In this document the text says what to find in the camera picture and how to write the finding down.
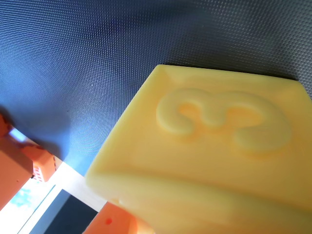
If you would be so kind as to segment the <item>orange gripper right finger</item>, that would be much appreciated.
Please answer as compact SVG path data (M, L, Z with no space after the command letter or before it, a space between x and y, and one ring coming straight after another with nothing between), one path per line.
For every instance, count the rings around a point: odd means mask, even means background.
M107 202L85 230L85 234L154 234L144 221Z

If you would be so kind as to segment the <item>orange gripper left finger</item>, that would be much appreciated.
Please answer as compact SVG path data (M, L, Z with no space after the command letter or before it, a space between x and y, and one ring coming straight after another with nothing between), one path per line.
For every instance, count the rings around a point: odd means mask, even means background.
M29 179L47 182L57 170L57 146L42 140L18 140L12 136L15 123L0 108L0 208L16 195Z

